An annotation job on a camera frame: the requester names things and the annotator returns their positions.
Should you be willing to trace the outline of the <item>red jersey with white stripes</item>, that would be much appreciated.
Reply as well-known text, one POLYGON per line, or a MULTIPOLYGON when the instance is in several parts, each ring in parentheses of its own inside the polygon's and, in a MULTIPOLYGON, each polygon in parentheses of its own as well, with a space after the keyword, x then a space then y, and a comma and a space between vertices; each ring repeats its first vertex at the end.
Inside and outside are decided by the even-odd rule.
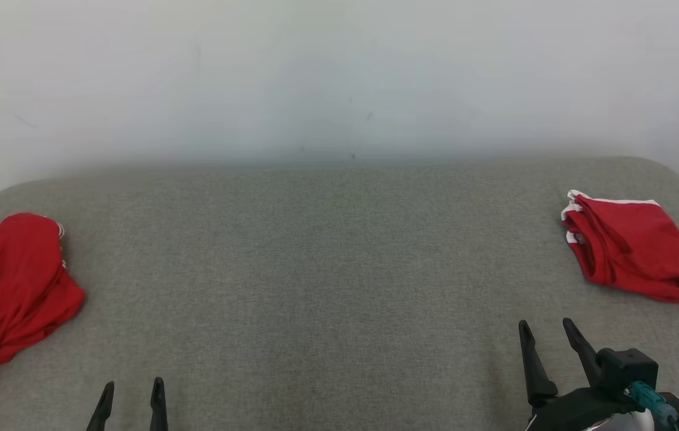
POLYGON ((66 268, 63 236, 62 224, 41 215, 0 223, 0 365, 54 333, 85 300, 66 268))

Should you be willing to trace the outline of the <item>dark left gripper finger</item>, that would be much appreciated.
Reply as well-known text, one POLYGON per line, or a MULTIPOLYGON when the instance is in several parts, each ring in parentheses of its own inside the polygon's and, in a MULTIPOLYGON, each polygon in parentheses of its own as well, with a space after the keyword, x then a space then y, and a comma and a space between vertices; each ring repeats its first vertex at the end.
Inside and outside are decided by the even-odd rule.
POLYGON ((106 431, 106 422, 112 412, 114 392, 115 382, 107 382, 87 425, 87 431, 106 431))
POLYGON ((165 386, 161 377, 156 377, 150 398, 150 431, 169 431, 168 412, 165 403, 165 386))

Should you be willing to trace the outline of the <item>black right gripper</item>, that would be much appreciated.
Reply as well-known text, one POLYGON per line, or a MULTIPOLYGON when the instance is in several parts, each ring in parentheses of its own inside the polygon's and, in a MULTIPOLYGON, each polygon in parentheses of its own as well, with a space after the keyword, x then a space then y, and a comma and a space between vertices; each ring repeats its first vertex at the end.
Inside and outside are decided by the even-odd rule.
MULTIPOLYGON (((564 317, 562 327, 580 359, 589 385, 599 387, 602 368, 596 350, 571 318, 564 317)), ((612 396, 591 387, 558 397, 558 387, 548 379, 536 351, 534 335, 526 321, 519 322, 519 338, 526 395, 533 414, 528 431, 585 431, 613 415, 640 411, 640 406, 625 396, 612 396)))

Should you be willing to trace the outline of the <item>red shorts with white trim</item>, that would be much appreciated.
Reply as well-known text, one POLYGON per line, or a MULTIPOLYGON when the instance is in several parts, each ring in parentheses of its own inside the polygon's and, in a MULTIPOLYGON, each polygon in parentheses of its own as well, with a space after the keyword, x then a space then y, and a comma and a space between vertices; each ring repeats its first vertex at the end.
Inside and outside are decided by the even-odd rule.
POLYGON ((679 305, 679 229, 657 202, 567 197, 560 217, 588 281, 679 305))

